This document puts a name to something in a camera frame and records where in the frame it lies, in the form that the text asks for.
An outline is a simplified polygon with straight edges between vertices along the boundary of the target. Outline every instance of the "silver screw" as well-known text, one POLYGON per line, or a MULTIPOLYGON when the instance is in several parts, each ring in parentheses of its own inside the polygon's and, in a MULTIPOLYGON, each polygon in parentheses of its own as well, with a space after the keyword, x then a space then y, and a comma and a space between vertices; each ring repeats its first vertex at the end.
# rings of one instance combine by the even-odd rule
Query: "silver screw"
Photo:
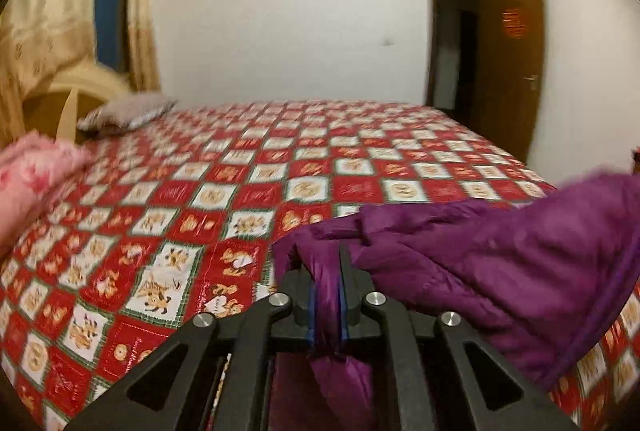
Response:
POLYGON ((209 312, 200 312, 193 317, 193 324, 198 328, 206 328, 213 324, 214 318, 209 312))
POLYGON ((440 316, 440 320, 447 326, 458 326, 460 321, 462 321, 462 318, 460 317, 460 314, 455 312, 444 312, 440 316))
POLYGON ((284 292, 276 292, 269 296, 269 304, 273 306, 284 306, 289 303, 289 296, 284 292))
POLYGON ((369 292, 365 299, 367 303, 373 306, 380 306, 386 303, 386 296, 382 292, 369 292))

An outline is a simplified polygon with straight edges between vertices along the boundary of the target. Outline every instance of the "purple jacket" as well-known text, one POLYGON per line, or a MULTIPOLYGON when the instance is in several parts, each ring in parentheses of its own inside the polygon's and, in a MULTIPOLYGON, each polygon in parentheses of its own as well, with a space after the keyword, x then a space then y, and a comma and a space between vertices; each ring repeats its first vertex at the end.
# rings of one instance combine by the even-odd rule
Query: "purple jacket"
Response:
POLYGON ((460 313, 549 389, 619 315, 640 276, 639 238, 640 176, 617 174, 519 210, 483 200, 364 205, 359 214, 292 231, 273 245, 276 275, 300 261, 311 271, 321 354, 279 358, 274 431, 327 429, 323 418, 329 429, 338 422, 349 431, 375 428, 369 368, 334 352, 339 242, 377 290, 424 313, 460 313))

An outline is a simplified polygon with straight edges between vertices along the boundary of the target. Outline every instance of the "open door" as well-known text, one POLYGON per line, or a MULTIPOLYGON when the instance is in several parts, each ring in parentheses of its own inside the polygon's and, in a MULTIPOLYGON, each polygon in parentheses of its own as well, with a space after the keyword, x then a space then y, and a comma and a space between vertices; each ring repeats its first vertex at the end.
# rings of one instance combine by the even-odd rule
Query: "open door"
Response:
POLYGON ((545 51, 543 0, 480 0, 470 127, 526 162, 545 51))

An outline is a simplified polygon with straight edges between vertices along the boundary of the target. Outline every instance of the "beige curtain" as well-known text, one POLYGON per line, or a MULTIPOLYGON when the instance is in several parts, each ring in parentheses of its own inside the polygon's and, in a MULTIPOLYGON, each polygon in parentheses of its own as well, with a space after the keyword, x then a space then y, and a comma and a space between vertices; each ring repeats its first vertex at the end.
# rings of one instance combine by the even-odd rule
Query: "beige curtain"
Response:
POLYGON ((0 141, 24 133, 28 94, 94 57, 94 0, 9 0, 0 15, 0 141))
POLYGON ((130 81, 136 91, 160 89, 149 0, 127 0, 130 81))

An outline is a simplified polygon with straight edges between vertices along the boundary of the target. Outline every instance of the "red and white checkered bedspread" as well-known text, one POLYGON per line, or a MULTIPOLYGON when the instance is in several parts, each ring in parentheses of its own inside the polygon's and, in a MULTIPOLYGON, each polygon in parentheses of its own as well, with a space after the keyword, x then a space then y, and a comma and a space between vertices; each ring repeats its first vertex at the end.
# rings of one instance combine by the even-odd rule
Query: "red and white checkered bedspread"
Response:
MULTIPOLYGON (((91 147, 95 165, 1 269, 2 368, 48 430, 195 313, 223 317, 267 295, 270 242, 294 227, 365 203, 509 207, 552 189, 443 113, 403 104, 180 111, 91 147)), ((638 376, 640 302, 625 310, 552 395, 585 429, 638 376)))

